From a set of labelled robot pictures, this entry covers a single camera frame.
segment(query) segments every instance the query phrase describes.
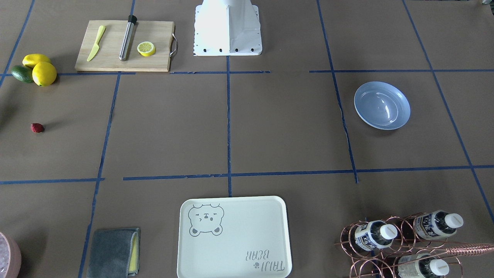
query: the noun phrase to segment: wooden cutting board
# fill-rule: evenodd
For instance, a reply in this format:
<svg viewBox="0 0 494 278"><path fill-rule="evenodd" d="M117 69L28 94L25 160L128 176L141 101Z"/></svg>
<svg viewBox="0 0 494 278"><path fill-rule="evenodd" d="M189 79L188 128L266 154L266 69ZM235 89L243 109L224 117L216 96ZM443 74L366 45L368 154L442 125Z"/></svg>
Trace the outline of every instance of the wooden cutting board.
<svg viewBox="0 0 494 278"><path fill-rule="evenodd" d="M87 62L100 25L105 25L106 30L99 41L99 51L91 61ZM175 23L171 21L137 21L134 35L129 43L128 60L122 62L119 59L119 54L126 28L126 20L91 20L87 25L81 50L77 56L76 70L169 71L171 34L174 32ZM149 57L144 57L137 52L137 45L145 41L152 42L156 48L156 53Z"/></svg>

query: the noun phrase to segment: white bottle cap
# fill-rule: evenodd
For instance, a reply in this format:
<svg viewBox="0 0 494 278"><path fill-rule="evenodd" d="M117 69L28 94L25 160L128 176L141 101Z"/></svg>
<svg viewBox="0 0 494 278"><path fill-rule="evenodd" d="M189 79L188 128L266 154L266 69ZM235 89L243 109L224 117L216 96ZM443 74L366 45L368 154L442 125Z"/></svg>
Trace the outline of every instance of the white bottle cap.
<svg viewBox="0 0 494 278"><path fill-rule="evenodd" d="M382 225L379 231L385 239L394 239L398 235L398 230L391 224Z"/></svg>
<svg viewBox="0 0 494 278"><path fill-rule="evenodd" d="M444 217L446 225L453 229L460 228L463 226L463 218L458 213L451 213Z"/></svg>
<svg viewBox="0 0 494 278"><path fill-rule="evenodd" d="M450 266L443 260L432 260L430 262L432 273L439 276L447 275L450 272Z"/></svg>

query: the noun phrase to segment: blue plate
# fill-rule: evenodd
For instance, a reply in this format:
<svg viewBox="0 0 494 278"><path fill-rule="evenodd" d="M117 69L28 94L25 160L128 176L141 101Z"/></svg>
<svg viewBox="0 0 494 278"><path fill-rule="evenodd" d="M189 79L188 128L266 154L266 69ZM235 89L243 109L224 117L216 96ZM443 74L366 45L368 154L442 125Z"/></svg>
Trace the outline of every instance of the blue plate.
<svg viewBox="0 0 494 278"><path fill-rule="evenodd" d="M360 118L377 129L394 130L410 118L410 104L400 90L379 82L367 82L355 93L355 109Z"/></svg>

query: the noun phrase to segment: towel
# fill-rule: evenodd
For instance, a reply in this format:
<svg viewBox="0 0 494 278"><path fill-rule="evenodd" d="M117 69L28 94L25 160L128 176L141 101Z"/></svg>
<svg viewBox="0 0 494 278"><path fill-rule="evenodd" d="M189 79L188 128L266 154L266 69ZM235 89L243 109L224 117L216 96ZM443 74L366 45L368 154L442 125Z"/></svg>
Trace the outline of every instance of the towel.
<svg viewBox="0 0 494 278"><path fill-rule="evenodd" d="M95 231L87 278L127 278L139 272L139 228Z"/></svg>

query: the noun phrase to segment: cartoon bear face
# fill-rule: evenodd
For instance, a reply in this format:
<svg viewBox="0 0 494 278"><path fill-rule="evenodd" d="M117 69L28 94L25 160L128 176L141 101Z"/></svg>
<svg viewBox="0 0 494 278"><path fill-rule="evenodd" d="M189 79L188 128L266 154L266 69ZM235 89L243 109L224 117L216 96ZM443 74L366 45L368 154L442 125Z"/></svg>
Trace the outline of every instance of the cartoon bear face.
<svg viewBox="0 0 494 278"><path fill-rule="evenodd" d="M211 232L213 235L220 235L223 231L221 219L225 215L223 208L219 204L215 207L212 205L201 205L189 210L190 224L189 229L191 236L198 236L202 232Z"/></svg>

